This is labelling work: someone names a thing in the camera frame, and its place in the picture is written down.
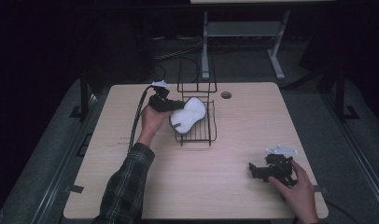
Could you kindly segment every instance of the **person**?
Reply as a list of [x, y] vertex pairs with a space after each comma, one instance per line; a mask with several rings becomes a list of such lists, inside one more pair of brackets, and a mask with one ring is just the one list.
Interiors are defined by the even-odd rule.
[[[119, 170], [110, 177], [100, 205], [100, 214], [92, 223], [141, 223], [147, 172], [155, 158], [150, 146], [164, 120], [171, 114], [157, 112], [149, 105], [143, 109], [142, 131]], [[313, 185], [297, 162], [292, 161], [292, 166], [298, 178], [292, 189], [273, 177], [269, 177], [269, 181], [283, 194], [302, 223], [318, 223]]]

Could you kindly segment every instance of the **shirt sleeve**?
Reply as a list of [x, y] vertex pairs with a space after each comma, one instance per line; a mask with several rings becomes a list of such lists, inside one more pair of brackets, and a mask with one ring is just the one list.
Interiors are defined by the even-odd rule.
[[92, 223], [141, 222], [147, 173], [154, 158], [149, 147], [134, 144], [119, 170], [108, 180], [100, 215]]

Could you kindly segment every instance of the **hand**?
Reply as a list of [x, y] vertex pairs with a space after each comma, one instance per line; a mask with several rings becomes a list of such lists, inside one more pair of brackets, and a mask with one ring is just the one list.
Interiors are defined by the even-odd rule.
[[152, 138], [155, 136], [157, 131], [161, 128], [163, 121], [172, 114], [169, 112], [158, 112], [151, 106], [146, 106], [141, 114], [142, 120], [142, 131], [138, 143], [142, 143], [148, 147], [151, 146]]
[[293, 213], [302, 223], [318, 223], [314, 186], [306, 171], [297, 162], [291, 161], [291, 164], [297, 175], [297, 184], [294, 187], [289, 189], [272, 176], [268, 180], [283, 194]]

